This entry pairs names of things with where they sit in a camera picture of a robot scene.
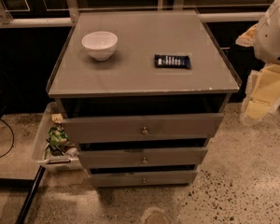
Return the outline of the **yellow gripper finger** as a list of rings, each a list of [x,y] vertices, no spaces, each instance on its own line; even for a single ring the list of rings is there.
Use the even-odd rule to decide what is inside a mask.
[[[261,121],[280,106],[280,65],[266,64],[252,70],[242,103],[242,121]]]
[[[242,47],[253,47],[256,28],[257,28],[256,24],[248,28],[244,33],[238,36],[238,38],[235,41],[235,44]]]

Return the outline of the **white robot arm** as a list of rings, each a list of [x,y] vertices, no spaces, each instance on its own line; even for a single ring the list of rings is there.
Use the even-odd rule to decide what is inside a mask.
[[[280,106],[280,0],[274,0],[259,22],[236,39],[242,47],[252,47],[255,57],[265,62],[252,70],[242,103],[242,121],[262,121]]]

